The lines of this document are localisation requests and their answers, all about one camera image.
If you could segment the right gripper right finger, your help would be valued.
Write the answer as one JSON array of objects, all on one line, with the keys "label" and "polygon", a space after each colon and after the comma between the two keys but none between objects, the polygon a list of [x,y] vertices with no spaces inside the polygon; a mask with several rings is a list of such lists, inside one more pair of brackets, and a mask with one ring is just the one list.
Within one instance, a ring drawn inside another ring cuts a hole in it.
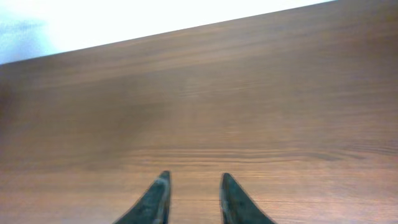
[{"label": "right gripper right finger", "polygon": [[223,224],[275,224],[230,173],[224,173],[221,179],[220,205]]}]

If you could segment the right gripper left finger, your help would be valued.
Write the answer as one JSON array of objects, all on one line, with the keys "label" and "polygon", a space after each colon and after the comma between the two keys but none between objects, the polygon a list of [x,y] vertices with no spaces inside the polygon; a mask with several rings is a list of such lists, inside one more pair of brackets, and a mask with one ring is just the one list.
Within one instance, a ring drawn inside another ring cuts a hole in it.
[{"label": "right gripper left finger", "polygon": [[170,198],[170,172],[165,170],[114,224],[168,224]]}]

